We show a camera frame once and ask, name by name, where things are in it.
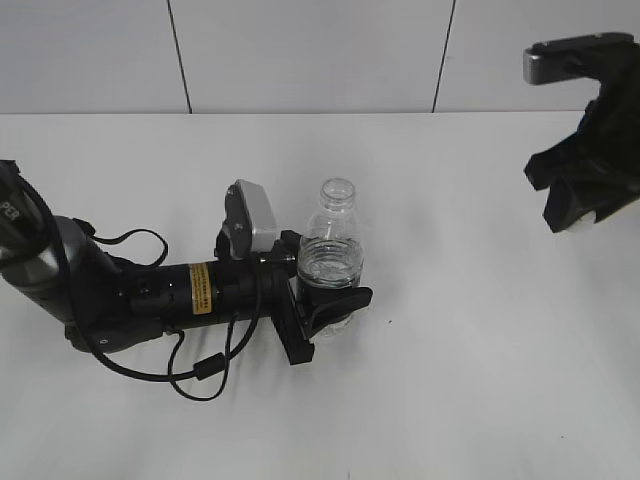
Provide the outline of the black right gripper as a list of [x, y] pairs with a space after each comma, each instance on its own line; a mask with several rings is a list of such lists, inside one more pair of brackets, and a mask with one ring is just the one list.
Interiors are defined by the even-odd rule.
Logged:
[[583, 210], [599, 223], [639, 199], [639, 49], [622, 71], [597, 82], [574, 133], [525, 167], [534, 189], [548, 191], [543, 217], [553, 233]]

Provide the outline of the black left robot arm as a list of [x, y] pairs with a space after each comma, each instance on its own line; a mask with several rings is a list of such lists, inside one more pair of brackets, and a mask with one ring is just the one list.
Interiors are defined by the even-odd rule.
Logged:
[[83, 352], [119, 352], [172, 330], [272, 321], [291, 364], [311, 361], [313, 336], [366, 307], [367, 287], [305, 286], [300, 237], [278, 230], [264, 188], [237, 180], [212, 261], [149, 264], [113, 256], [86, 221], [51, 213], [15, 162], [1, 164], [1, 276], [64, 327]]

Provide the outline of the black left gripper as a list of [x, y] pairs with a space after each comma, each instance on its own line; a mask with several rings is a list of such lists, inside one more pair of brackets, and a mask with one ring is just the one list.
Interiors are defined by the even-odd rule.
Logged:
[[259, 257], [262, 311], [271, 319], [290, 364], [310, 363], [315, 346], [309, 340], [367, 307], [373, 297], [369, 287], [308, 287], [303, 290], [301, 317], [291, 285], [297, 275], [300, 240], [297, 232], [283, 230], [272, 249]]

